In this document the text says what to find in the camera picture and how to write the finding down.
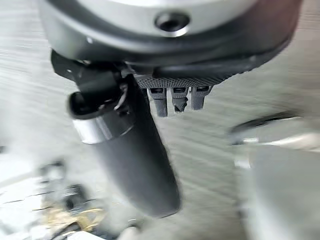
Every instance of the metal object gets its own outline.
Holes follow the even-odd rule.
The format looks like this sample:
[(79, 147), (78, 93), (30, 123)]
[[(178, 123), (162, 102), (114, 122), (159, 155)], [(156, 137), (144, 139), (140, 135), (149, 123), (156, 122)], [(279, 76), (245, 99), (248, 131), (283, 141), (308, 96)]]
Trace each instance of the metal object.
[[(257, 0), (77, 0), (99, 18), (121, 29), (152, 36), (179, 37), (196, 34), (243, 14)], [(186, 28), (168, 33), (155, 26), (163, 13), (184, 13), (191, 19)]]
[(63, 193), (62, 202), (69, 213), (76, 215), (86, 210), (87, 199), (81, 185), (68, 186)]
[(154, 24), (161, 30), (163, 36), (176, 38), (188, 32), (190, 21), (190, 18), (184, 13), (165, 12), (155, 19)]
[(231, 140), (250, 239), (318, 239), (319, 129), (285, 112), (235, 127)]
[[(98, 144), (111, 140), (126, 134), (134, 126), (135, 116), (125, 104), (128, 86), (123, 84), (120, 89), (122, 94), (118, 102), (105, 101), (91, 118), (72, 120), (83, 143)], [(68, 104), (69, 111), (76, 115), (81, 113), (81, 105), (84, 104), (84, 99), (78, 95), (71, 95)]]

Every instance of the concrete floor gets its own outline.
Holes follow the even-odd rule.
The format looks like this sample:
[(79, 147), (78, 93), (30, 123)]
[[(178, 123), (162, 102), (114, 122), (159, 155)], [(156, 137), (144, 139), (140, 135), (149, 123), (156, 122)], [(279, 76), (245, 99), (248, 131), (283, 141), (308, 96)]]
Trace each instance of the concrete floor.
[[(183, 209), (145, 219), (141, 239), (244, 240), (234, 204), (233, 150), (226, 131), (258, 116), (297, 108), (318, 114), (320, 1), (306, 0), (292, 44), (259, 69), (214, 87), (204, 110), (157, 118), (183, 193)], [(141, 215), (110, 192), (99, 163), (79, 140), (65, 111), (75, 85), (53, 73), (34, 0), (6, 0), (0, 10), (0, 156), (2, 181), (57, 158), (68, 181), (82, 183), (108, 206), (107, 225), (117, 231)]]

